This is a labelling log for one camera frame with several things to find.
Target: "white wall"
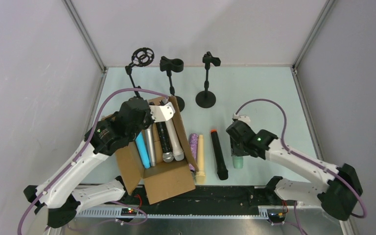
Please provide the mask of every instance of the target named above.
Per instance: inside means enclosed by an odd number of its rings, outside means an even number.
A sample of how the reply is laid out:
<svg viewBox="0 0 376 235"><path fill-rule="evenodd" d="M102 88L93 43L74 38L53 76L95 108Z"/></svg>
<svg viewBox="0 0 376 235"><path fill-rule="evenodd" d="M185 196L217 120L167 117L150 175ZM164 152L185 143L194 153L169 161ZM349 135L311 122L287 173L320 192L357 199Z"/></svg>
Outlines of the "white wall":
<svg viewBox="0 0 376 235"><path fill-rule="evenodd" d="M292 64L326 0L74 0L108 66L134 50L201 65L208 50L223 65Z"/></svg>
<svg viewBox="0 0 376 235"><path fill-rule="evenodd" d="M376 1L338 1L298 73L326 160L357 170L369 212L360 233L375 235Z"/></svg>
<svg viewBox="0 0 376 235"><path fill-rule="evenodd" d="M0 235L76 149L99 78L62 1L0 0Z"/></svg>

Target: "beige microphone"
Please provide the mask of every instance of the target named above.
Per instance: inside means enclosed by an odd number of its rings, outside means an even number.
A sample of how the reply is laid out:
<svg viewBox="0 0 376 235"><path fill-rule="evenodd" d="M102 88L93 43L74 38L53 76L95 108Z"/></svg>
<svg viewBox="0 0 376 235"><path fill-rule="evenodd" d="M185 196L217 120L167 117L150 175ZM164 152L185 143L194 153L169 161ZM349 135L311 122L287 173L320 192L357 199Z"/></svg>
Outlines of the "beige microphone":
<svg viewBox="0 0 376 235"><path fill-rule="evenodd" d="M195 180L198 184L205 183L205 167L204 167L204 136L198 136L198 150L197 150L197 164L198 171L195 173Z"/></svg>

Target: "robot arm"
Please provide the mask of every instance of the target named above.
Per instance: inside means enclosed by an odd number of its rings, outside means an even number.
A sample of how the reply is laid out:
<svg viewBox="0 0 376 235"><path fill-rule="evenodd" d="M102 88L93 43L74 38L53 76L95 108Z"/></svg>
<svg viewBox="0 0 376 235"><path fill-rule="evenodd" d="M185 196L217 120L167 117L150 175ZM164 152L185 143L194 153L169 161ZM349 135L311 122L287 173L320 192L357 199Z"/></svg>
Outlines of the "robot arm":
<svg viewBox="0 0 376 235"><path fill-rule="evenodd" d="M173 117L175 110L171 103L163 106L148 105L146 100L132 98L122 104L120 110L97 123L96 131L90 144L76 162L73 158L84 146L90 131L85 134L73 155L47 181L38 186L27 186L24 194L29 202L42 192L43 196L35 204L37 209L48 207L48 225L53 228L61 227L70 222L77 213L87 208L108 201L117 201L125 193L123 185L118 180L109 183L76 189L76 186L96 166L113 155L116 150L126 147L134 141L138 134L154 122L167 121ZM52 187L43 191L46 186L67 166L71 167L57 179Z"/></svg>
<svg viewBox="0 0 376 235"><path fill-rule="evenodd" d="M308 163L307 161L290 154L291 151L298 152L303 156L309 156L290 148L286 151L281 140L266 130L260 130L257 134L244 122L250 120L246 116L237 116L234 122L227 128L233 147L237 153L245 153L252 157L260 157L264 160L278 163L306 178L308 182L290 181L280 176L273 177L266 185L266 188L273 190L281 200L296 200L305 203L321 206L328 214L339 219L347 220L353 211L357 199L352 192L335 179L325 169L340 175L357 191L362 194L361 184L355 169L344 164L342 167L325 163L318 159L314 160L323 167Z"/></svg>

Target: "cardboard box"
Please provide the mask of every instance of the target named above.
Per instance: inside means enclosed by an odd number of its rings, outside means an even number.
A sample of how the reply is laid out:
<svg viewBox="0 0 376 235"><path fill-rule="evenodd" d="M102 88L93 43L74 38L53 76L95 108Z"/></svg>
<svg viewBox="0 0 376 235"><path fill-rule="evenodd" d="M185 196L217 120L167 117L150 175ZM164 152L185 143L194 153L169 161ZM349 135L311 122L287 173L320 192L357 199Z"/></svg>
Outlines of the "cardboard box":
<svg viewBox="0 0 376 235"><path fill-rule="evenodd" d="M159 101L162 99L162 97L158 97L150 101L159 104ZM117 164L128 193L131 194L139 184L139 181L144 179L146 194L150 204L195 189L194 179L192 178L188 164L193 165L195 170L198 170L198 166L192 156L191 148L189 147L187 134L185 133L176 98L171 96L169 102L171 102L175 108L172 121L181 147L184 150L185 158L182 161L178 162L173 160L170 163L165 163L162 160L162 149L155 125L153 127L155 152L158 160L155 167L150 167L149 169L143 167L138 149L134 142L130 143L129 146L125 148L117 150L115 153Z"/></svg>

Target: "red wire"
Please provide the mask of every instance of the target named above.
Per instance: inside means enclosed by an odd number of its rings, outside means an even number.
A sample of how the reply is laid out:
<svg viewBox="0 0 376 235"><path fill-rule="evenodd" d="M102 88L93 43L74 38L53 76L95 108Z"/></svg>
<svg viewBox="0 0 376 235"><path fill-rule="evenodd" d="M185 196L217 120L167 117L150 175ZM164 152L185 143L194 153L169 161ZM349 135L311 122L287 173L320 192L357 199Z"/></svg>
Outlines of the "red wire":
<svg viewBox="0 0 376 235"><path fill-rule="evenodd" d="M286 207L286 212L285 213L288 213L289 212L289 208L287 207L286 201L282 200L282 205L283 205L283 211L284 211L284 208Z"/></svg>
<svg viewBox="0 0 376 235"><path fill-rule="evenodd" d="M142 206L142 198L139 194L136 194L135 197L139 198L139 207L138 208L140 208Z"/></svg>

